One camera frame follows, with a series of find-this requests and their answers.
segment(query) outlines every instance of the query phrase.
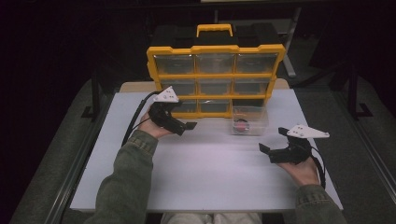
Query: jacket cuff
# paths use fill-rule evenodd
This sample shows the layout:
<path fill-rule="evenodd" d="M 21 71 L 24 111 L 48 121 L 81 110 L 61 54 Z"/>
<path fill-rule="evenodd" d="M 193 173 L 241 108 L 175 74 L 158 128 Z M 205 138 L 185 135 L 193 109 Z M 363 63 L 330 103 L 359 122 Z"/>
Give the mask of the jacket cuff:
<path fill-rule="evenodd" d="M 332 202 L 332 198 L 320 185 L 305 185 L 297 189 L 296 206 L 306 203 Z"/>
<path fill-rule="evenodd" d="M 132 136 L 128 139 L 127 144 L 134 144 L 147 152 L 150 156 L 153 156 L 158 145 L 158 139 L 149 133 L 141 130 L 135 130 L 134 133 L 132 133 Z"/>

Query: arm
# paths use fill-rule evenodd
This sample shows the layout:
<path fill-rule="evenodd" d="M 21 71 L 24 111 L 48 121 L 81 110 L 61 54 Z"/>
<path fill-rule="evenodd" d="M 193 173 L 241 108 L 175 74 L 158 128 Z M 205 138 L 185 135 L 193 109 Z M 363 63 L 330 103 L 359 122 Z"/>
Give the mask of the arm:
<path fill-rule="evenodd" d="M 297 165 L 280 163 L 279 166 L 299 186 L 296 197 L 297 223 L 347 223 L 338 206 L 319 184 L 317 166 L 311 158 Z"/>
<path fill-rule="evenodd" d="M 169 134 L 150 119 L 134 131 L 114 161 L 96 196 L 96 210 L 85 223 L 144 223 L 151 185 L 152 156 L 158 138 Z"/>

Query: forearm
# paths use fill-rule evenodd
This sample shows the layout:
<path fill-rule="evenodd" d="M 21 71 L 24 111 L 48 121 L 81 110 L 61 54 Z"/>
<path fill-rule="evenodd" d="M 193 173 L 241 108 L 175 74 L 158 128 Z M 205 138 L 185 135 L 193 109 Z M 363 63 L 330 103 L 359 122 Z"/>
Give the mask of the forearm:
<path fill-rule="evenodd" d="M 319 185 L 299 187 L 296 198 L 297 223 L 345 224 L 338 206 Z"/>
<path fill-rule="evenodd" d="M 114 172 L 101 184 L 96 210 L 86 223 L 144 223 L 158 140 L 136 130 L 120 149 Z"/>

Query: white pants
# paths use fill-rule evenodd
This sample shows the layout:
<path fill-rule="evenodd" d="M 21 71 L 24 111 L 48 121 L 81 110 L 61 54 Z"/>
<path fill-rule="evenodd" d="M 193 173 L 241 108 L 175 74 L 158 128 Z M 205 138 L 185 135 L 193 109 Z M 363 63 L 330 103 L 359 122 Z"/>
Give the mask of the white pants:
<path fill-rule="evenodd" d="M 161 224 L 262 224 L 261 213 L 164 213 Z"/>

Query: person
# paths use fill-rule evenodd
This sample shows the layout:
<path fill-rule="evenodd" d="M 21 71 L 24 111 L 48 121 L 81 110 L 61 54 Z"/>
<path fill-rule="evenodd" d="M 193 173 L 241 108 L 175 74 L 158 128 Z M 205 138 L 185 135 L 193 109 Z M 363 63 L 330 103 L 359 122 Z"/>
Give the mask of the person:
<path fill-rule="evenodd" d="M 84 223 L 145 223 L 149 200 L 152 157 L 159 138 L 171 132 L 158 127 L 146 113 L 114 161 L 96 196 L 95 213 Z M 297 165 L 280 163 L 299 186 L 296 197 L 297 223 L 347 223 L 338 206 L 320 186 L 312 159 Z M 262 223 L 258 213 L 164 214 L 162 223 Z"/>

